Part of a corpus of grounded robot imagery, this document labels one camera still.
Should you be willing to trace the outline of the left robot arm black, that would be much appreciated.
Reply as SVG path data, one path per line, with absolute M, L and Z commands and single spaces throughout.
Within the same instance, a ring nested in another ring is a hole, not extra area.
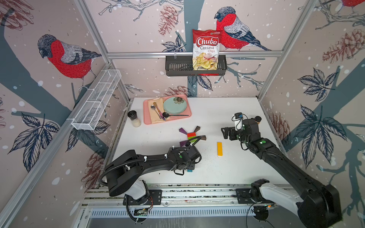
M 201 160 L 202 155 L 195 146 L 171 147 L 167 153 L 158 155 L 141 155 L 128 150 L 105 167 L 99 183 L 108 187 L 110 197 L 124 194 L 141 205 L 148 201 L 150 192 L 140 176 L 159 171 L 183 176 L 185 171 L 194 170 Z

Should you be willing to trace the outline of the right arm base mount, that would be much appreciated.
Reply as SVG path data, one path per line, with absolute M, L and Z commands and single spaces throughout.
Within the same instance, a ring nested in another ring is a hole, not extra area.
M 238 204 L 253 204 L 255 201 L 252 199 L 251 196 L 251 189 L 245 188 L 245 189 L 236 189 L 236 198 L 238 201 Z

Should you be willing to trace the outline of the red rectangular block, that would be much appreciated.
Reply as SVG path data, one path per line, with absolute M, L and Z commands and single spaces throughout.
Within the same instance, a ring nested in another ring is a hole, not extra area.
M 196 137 L 196 133 L 188 133 L 187 134 L 188 139 Z

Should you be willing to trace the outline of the green rectangular block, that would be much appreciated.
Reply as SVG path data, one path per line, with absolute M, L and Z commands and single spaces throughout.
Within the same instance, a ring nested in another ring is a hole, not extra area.
M 188 137 L 189 143 L 194 143 L 194 142 L 196 142 L 196 140 L 197 140 L 197 136 Z

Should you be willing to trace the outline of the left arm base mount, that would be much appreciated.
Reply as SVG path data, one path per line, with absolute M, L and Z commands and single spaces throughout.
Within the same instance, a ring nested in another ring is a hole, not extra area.
M 123 200 L 123 205 L 127 203 L 129 206 L 139 206 L 139 205 L 161 205 L 162 201 L 162 190 L 150 190 L 148 197 L 142 197 L 141 199 L 134 200 L 132 197 Z

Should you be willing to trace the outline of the orange long block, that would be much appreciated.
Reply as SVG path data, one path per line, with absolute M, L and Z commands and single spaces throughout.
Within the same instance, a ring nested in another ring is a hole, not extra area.
M 217 143 L 217 155 L 218 156 L 223 156 L 223 146 L 221 142 Z

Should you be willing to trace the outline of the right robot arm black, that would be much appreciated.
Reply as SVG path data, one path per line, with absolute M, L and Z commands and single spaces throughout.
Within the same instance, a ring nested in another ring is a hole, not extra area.
M 232 120 L 235 127 L 221 129 L 224 139 L 238 140 L 259 159 L 274 168 L 296 191 L 291 193 L 267 179 L 251 184 L 254 202 L 272 201 L 295 214 L 307 228 L 328 228 L 343 219 L 338 190 L 323 185 L 290 161 L 269 139 L 262 138 L 254 119 L 243 119 L 237 113 Z

